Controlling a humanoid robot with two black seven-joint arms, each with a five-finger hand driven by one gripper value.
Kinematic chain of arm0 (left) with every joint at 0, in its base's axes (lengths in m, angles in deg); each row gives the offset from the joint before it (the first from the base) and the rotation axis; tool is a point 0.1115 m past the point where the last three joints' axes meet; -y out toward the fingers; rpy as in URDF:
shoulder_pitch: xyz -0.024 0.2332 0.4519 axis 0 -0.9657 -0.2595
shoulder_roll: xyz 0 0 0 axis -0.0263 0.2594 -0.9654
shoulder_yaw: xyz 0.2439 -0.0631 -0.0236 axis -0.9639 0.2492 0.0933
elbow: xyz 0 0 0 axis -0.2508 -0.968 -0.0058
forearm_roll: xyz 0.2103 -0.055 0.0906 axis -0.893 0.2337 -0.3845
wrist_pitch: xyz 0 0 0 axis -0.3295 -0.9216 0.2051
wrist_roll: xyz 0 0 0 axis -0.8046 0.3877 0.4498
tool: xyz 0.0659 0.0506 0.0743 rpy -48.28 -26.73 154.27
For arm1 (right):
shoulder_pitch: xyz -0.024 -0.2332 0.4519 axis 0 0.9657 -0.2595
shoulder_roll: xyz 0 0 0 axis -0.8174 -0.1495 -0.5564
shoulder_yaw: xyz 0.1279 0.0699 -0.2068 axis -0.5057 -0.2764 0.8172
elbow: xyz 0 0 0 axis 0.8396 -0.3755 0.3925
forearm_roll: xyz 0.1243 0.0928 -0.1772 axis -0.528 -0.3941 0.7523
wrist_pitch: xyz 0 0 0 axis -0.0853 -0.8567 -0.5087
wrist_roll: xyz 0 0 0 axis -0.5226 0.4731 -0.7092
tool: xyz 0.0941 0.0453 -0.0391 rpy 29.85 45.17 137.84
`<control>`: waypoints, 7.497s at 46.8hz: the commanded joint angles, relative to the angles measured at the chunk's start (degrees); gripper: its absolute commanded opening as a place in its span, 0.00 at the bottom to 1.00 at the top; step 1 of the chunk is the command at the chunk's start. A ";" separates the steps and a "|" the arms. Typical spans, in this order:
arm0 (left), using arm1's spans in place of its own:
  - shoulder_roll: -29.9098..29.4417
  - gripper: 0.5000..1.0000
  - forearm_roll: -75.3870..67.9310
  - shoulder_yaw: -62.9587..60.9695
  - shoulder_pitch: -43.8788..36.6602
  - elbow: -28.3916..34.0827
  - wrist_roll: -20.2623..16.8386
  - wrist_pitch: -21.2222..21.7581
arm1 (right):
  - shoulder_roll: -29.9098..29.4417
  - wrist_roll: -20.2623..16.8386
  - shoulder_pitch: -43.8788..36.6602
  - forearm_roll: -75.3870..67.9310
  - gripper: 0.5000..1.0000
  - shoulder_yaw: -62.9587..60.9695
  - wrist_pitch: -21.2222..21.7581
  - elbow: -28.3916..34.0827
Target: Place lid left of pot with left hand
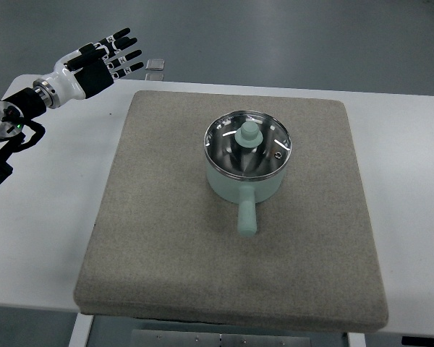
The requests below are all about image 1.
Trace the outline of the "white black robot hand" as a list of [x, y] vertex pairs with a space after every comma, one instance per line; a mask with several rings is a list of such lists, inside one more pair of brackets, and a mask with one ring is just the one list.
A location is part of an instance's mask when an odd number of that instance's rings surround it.
[[141, 61], [135, 61], [142, 54], [140, 49], [124, 52], [137, 42], [129, 34], [130, 29], [126, 27], [61, 57], [51, 73], [34, 81], [33, 90], [52, 109], [70, 100], [99, 94], [116, 80], [144, 67]]

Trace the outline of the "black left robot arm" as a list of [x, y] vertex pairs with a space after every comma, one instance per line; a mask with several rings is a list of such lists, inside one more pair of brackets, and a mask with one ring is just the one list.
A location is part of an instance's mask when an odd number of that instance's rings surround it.
[[25, 88], [0, 100], [0, 185], [12, 174], [9, 157], [36, 145], [46, 133], [33, 119], [43, 115], [52, 105], [48, 93], [41, 88]]

